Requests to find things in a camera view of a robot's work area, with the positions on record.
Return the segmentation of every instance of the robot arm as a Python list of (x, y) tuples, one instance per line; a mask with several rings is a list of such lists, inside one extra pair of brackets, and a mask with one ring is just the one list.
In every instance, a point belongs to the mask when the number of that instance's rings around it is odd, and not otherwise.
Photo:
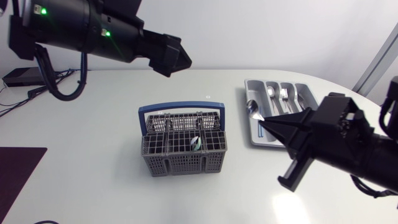
[[(392, 103), (388, 125), (384, 116)], [(374, 134), (364, 113), (351, 98), (327, 96), (318, 110), (307, 108), (296, 114), (264, 118), (259, 121), (274, 135), (293, 159), (278, 181), (294, 191), (314, 159), (353, 175), (357, 187), (371, 192), (358, 177), (385, 187), (373, 197), (398, 194), (398, 77), (394, 77), (381, 111), (380, 125), (389, 136)]]
[[(0, 2), (6, 6), (6, 0)], [(141, 0), (25, 0), (22, 17), (17, 3), (9, 47), (21, 59), (37, 59), (47, 88), (60, 100), (74, 100), (83, 91), (87, 54), (127, 63), (147, 57), (149, 66), (166, 77), (192, 64), (180, 38), (143, 29), (144, 21), (136, 16)], [(65, 96), (58, 91), (47, 50), (37, 43), (82, 52), (76, 92)]]

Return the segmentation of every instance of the white table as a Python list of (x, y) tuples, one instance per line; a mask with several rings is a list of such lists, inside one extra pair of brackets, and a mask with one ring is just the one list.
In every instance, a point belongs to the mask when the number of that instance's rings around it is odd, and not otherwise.
[[(345, 93), (376, 132), (380, 107), (334, 83), (276, 70), (97, 71), (75, 101), (49, 93), (0, 118), (1, 146), (47, 147), (4, 223), (396, 223), (397, 199), (373, 199), (348, 174), (315, 161), (295, 193), (279, 185), (283, 149), (253, 146), (244, 79), (307, 83), (321, 102)], [(76, 87), (69, 78), (62, 90)], [(0, 95), (23, 100), (30, 88)], [(141, 157), (138, 108), (168, 101), (226, 107), (228, 151), (219, 174), (151, 177)]]

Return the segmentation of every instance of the fork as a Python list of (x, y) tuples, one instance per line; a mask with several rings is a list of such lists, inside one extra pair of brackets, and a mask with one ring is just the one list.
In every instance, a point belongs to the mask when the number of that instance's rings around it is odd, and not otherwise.
[(287, 89), (283, 88), (280, 90), (280, 94), (282, 95), (282, 100), (285, 103), (285, 107), (291, 112), (293, 113), (292, 108), (290, 107), (290, 103), (289, 103), (289, 95), (287, 94)]

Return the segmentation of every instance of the blue basket handle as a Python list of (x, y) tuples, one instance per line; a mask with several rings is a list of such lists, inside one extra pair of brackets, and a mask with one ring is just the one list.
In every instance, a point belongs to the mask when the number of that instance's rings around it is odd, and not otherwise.
[(154, 105), (142, 106), (138, 109), (139, 124), (143, 136), (147, 135), (147, 126), (145, 124), (145, 113), (169, 110), (175, 108), (209, 108), (220, 110), (220, 126), (221, 130), (225, 130), (225, 107), (224, 103), (207, 102), (207, 101), (181, 101), (170, 103), (158, 103)]

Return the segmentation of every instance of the white wall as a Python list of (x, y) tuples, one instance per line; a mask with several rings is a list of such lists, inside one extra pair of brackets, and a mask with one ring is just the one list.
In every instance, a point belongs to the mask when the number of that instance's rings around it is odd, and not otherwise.
[[(181, 37), (192, 68), (290, 70), (352, 88), (397, 24), (397, 9), (396, 0), (143, 0), (138, 16), (146, 29)], [(7, 17), (0, 29), (8, 29)], [(0, 76), (34, 66), (6, 40), (7, 32), (0, 33)], [(49, 47), (49, 53), (56, 70), (79, 67), (77, 52)], [(93, 70), (147, 64), (89, 57)]]

